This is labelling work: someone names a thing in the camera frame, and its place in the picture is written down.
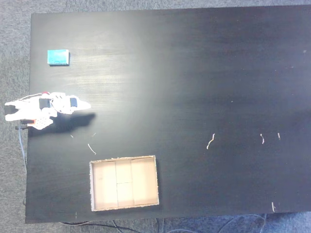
wire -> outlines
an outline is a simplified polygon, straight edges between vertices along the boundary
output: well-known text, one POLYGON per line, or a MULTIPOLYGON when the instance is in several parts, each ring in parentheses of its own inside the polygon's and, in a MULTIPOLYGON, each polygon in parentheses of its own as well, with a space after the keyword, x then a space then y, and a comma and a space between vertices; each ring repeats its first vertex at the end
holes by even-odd
POLYGON ((172 233, 172 232, 189 232, 189 233, 198 233, 198 232, 194 232, 194 231, 190 231, 190 230, 186 230, 186 229, 174 229, 174 230, 171 230, 167 233, 172 233))
POLYGON ((161 230, 161 233, 163 233, 164 231, 164 218, 162 218, 162 230, 161 230))
POLYGON ((60 224, 66 225, 66 226, 82 226, 90 223, 91 221, 82 222, 82 223, 68 223, 68 222, 59 222, 60 224))
POLYGON ((114 220, 112 220, 112 222, 113 222, 113 225, 115 225, 115 227, 117 228, 117 230, 118 230, 118 232, 120 232, 120 233, 123 233, 118 227, 117 227, 117 225, 116 225, 116 223, 115 223, 115 221, 114 220))
POLYGON ((241 215, 241 216, 238 216, 238 217, 234 217, 233 219, 231 219, 230 221, 228 221, 224 226, 222 226, 221 228, 220 228, 220 230, 218 231, 218 233, 221 233, 222 231, 223 231, 223 229, 227 226, 227 225, 229 225, 231 222, 233 222, 234 220, 236 220, 236 219, 238 219, 238 218, 240 218, 240 217, 244 217, 244 216, 257 216, 257 217, 260 217, 261 219, 263 219, 263 227, 264 227, 264 225, 266 224, 266 218, 267 218, 267 215, 266 215, 266 217, 262 217, 262 216, 260 216, 260 215, 254 215, 254 214, 250 214, 250 215, 241 215))
POLYGON ((19 144, 20 144, 20 149, 21 149, 21 153, 23 155, 23 159, 24 159, 24 165, 25 165, 25 171, 27 174, 27 166, 26 166, 26 158, 25 158, 25 151, 24 151, 24 147, 23 147, 23 143, 21 141, 21 134, 20 134, 21 128, 20 125, 18 126, 18 139, 19 139, 19 144))
MULTIPOLYGON (((110 227, 110 228, 116 228, 115 226, 111 226, 111 225, 104 225, 104 224, 96 224, 96 223, 91 223, 91 224, 85 224, 84 226, 103 226, 103 227, 110 227)), ((139 231, 136 231, 134 229, 131 229, 131 228, 127 228, 127 227, 118 227, 122 230, 128 230, 128 231, 133 231, 133 232, 136 232, 136 233, 141 233, 139 231)))
MULTIPOLYGON (((21 128, 20 128, 20 125, 19 125, 18 126, 18 140, 19 140, 19 144, 20 144, 21 153, 23 155, 25 171, 26 171, 26 175, 27 175, 26 157, 25 157, 25 151, 24 151, 23 143, 21 141, 21 133, 20 133, 20 131, 21 131, 21 128)), ((23 205, 26 206, 26 189, 25 189, 24 198, 23 198, 23 205)))
POLYGON ((260 232, 259 232, 259 233, 262 233, 263 228, 264 228, 264 226, 266 225, 266 221, 267 221, 267 214, 265 214, 265 215, 264 215, 264 222, 263 222, 263 226, 262 226, 262 228, 261 228, 261 230, 260 230, 260 232))
POLYGON ((28 98, 28 97, 31 97, 31 96, 37 96, 37 95, 42 95, 42 93, 37 93, 37 94, 33 94, 33 95, 28 95, 28 96, 25 96, 23 98, 20 98, 19 100, 23 100, 25 98, 28 98))

table surface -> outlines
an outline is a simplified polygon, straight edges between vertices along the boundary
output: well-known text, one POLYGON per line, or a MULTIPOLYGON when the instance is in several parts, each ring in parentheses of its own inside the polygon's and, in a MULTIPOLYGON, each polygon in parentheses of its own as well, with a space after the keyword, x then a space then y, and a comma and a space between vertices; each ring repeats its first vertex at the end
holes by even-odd
POLYGON ((311 6, 32 15, 30 94, 92 108, 29 129, 26 222, 311 210, 310 21, 311 6), (69 66, 47 64, 56 49, 69 66), (92 212, 89 161, 142 155, 160 205, 92 212))

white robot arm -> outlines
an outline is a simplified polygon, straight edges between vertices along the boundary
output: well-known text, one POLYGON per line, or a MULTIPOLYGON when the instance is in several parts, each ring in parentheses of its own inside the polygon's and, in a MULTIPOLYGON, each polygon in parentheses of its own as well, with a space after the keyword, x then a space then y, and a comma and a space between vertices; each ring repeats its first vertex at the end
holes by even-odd
POLYGON ((57 113, 72 114, 74 111, 88 108, 91 108, 91 105, 77 96, 45 92, 7 102, 4 111, 5 120, 24 120, 28 126, 41 130, 53 123, 50 117, 57 117, 57 113))

small blue object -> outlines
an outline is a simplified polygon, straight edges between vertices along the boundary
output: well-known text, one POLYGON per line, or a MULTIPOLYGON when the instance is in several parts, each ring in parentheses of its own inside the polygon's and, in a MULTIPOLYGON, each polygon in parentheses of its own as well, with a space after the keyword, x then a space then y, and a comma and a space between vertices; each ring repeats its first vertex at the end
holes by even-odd
POLYGON ((48 50, 48 64, 69 65, 69 50, 48 50))

open cardboard box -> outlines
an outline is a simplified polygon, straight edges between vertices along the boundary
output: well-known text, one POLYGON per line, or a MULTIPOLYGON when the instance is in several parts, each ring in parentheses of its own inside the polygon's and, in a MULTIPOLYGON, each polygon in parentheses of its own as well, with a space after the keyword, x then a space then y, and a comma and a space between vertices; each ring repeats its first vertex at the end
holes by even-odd
POLYGON ((156 157, 91 161, 92 211, 158 205, 156 157))

